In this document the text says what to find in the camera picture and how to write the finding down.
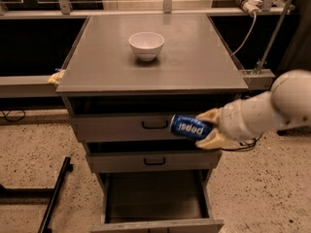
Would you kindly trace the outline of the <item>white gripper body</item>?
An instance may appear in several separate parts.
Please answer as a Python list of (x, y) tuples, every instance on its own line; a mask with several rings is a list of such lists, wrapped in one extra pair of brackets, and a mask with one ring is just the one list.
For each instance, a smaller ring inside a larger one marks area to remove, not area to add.
[(241, 100), (228, 103), (221, 108), (219, 115), (219, 130), (229, 139), (237, 142), (251, 140), (257, 136), (245, 122), (242, 113), (242, 104), (243, 102)]

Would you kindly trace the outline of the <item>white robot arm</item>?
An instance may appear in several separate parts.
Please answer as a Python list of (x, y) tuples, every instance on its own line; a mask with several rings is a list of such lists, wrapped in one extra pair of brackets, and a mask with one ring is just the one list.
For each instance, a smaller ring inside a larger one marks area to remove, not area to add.
[(220, 149), (230, 141), (244, 142), (269, 130), (287, 130), (311, 125), (311, 72), (291, 70), (281, 75), (269, 91), (238, 99), (196, 117), (215, 125), (195, 145)]

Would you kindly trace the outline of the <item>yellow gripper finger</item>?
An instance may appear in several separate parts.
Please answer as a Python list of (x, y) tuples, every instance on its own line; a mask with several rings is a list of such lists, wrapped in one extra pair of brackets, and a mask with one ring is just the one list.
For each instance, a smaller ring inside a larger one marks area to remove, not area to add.
[(197, 115), (195, 118), (201, 121), (205, 121), (205, 122), (217, 125), (219, 123), (220, 114), (221, 114), (221, 109), (214, 108), (214, 109), (208, 110), (204, 113)]
[(220, 132), (217, 128), (214, 128), (206, 138), (196, 141), (195, 145), (203, 150), (215, 150), (221, 149), (227, 145), (228, 142), (228, 137)]

